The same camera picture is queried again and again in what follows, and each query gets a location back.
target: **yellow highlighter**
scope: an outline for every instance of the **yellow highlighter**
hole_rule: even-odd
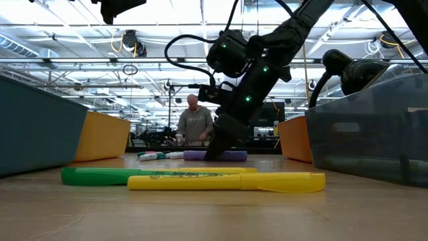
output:
[[[148,169],[150,171],[188,171],[209,173],[256,173],[256,168],[251,167],[182,167],[176,169]]]
[[[324,173],[239,173],[218,176],[131,176],[129,190],[265,190],[304,193],[323,190]]]

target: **wooden table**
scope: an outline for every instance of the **wooden table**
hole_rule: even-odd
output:
[[[257,167],[321,171],[279,155],[246,163],[160,160],[136,154],[84,167]],[[317,193],[128,191],[61,184],[61,169],[0,179],[0,240],[387,240],[428,239],[428,190],[325,171]]]

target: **green highlighter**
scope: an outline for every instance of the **green highlighter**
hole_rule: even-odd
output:
[[[62,183],[79,186],[126,185],[128,178],[135,175],[224,175],[222,173],[201,173],[190,171],[150,171],[121,168],[65,167],[62,169]]]

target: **teal bin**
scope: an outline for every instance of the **teal bin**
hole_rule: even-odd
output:
[[[87,111],[0,76],[0,177],[72,162]]]

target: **gray sweatshirt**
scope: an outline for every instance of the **gray sweatshirt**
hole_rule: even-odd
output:
[[[186,142],[199,141],[199,136],[209,133],[213,129],[213,118],[211,111],[204,106],[200,106],[195,112],[186,109],[180,116],[177,134],[182,134]]]

